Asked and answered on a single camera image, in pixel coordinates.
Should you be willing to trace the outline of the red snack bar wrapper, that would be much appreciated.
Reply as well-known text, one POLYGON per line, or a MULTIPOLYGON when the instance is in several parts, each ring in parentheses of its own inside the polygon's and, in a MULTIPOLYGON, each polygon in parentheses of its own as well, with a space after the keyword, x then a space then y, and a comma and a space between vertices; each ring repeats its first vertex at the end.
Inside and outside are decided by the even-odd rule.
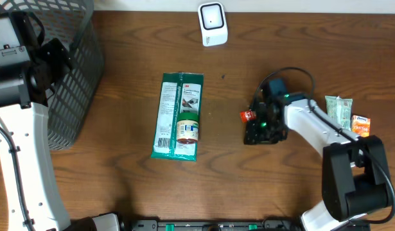
POLYGON ((243 123, 247 123, 249 121, 254 121, 257 118, 257 115, 255 111, 247 110, 240 112, 240 118, 243 123))

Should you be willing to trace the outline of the mint green wipes packet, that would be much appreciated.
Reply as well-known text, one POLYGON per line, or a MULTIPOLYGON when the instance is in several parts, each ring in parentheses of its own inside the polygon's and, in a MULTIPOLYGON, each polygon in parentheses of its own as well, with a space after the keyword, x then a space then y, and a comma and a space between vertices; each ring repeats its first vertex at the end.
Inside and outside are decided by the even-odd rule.
POLYGON ((327 114, 347 130, 351 130, 351 109, 353 100, 339 96, 325 96, 327 114))

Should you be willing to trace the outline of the green lid glass jar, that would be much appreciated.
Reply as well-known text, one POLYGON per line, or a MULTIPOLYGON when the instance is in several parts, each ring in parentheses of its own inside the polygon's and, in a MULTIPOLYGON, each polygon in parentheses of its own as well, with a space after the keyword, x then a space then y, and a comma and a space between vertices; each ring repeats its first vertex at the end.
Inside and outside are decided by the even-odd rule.
POLYGON ((198 142, 199 116, 194 112, 181 112, 177 117, 177 142, 194 144, 198 142))

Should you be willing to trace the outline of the green 3M gloves package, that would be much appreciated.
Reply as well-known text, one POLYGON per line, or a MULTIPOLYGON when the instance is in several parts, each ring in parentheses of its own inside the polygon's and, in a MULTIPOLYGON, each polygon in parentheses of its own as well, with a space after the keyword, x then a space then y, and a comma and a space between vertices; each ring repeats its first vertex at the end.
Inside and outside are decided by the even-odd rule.
POLYGON ((197 160, 197 142, 177 142, 177 117, 181 112, 199 116, 202 104, 204 75, 197 73, 164 73, 152 146, 152 158, 168 160, 197 160))

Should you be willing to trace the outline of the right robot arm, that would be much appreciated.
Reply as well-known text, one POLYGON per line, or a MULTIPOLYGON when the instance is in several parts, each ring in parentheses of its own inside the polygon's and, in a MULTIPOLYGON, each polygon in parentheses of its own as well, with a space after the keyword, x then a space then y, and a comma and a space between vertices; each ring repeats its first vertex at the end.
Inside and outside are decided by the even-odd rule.
POLYGON ((281 78, 263 81, 250 106, 246 145, 276 144, 290 130, 322 157, 322 201, 301 215, 302 230, 368 229, 363 217, 384 208, 395 215, 393 188, 383 142, 341 127, 303 93, 289 93, 281 78))

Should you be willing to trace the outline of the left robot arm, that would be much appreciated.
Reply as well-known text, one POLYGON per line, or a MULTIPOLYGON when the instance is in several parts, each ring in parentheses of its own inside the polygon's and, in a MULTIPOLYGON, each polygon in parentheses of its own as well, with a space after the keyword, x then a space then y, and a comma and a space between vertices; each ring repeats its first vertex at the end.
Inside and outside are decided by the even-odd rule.
POLYGON ((48 143, 47 91, 73 70, 61 41, 45 41, 31 12, 0 13, 0 163, 10 230, 122 230, 115 212, 72 221, 48 143))

